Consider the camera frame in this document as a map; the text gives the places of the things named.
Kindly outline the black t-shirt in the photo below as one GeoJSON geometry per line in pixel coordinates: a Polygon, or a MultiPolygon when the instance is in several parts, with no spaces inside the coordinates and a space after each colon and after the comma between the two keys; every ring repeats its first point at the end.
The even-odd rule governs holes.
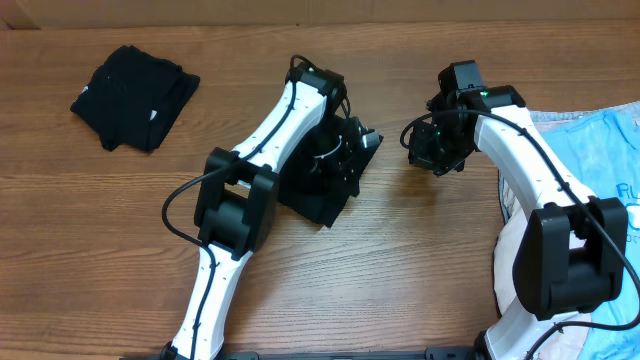
{"type": "MultiPolygon", "coordinates": [[[[353,196],[347,196],[338,190],[318,193],[310,171],[313,156],[330,151],[338,143],[337,134],[343,119],[333,115],[313,127],[302,138],[280,171],[278,201],[306,219],[326,227],[333,225],[347,200],[353,196]]],[[[365,158],[366,167],[379,146],[370,149],[365,158]]]]}

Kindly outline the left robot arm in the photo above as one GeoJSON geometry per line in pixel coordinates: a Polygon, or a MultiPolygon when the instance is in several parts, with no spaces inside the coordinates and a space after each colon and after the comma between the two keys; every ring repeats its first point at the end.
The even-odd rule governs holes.
{"type": "Polygon", "coordinates": [[[162,359],[216,359],[225,321],[248,260],[284,205],[330,227],[381,137],[349,114],[343,76],[308,63],[290,67],[281,98],[260,126],[227,151],[214,149],[203,174],[194,224],[196,280],[185,318],[162,359]]]}

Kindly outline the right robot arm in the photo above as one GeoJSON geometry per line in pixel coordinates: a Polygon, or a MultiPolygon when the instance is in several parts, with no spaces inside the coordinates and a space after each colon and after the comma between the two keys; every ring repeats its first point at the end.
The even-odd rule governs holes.
{"type": "Polygon", "coordinates": [[[639,280],[625,256],[628,212],[601,199],[562,164],[535,128],[511,85],[488,87],[475,61],[438,75],[427,114],[400,135],[410,164],[436,176],[460,172],[485,153],[508,181],[527,225],[511,268],[515,297],[471,346],[429,348],[428,359],[532,359],[568,328],[603,329],[584,320],[618,298],[623,276],[639,280]]]}

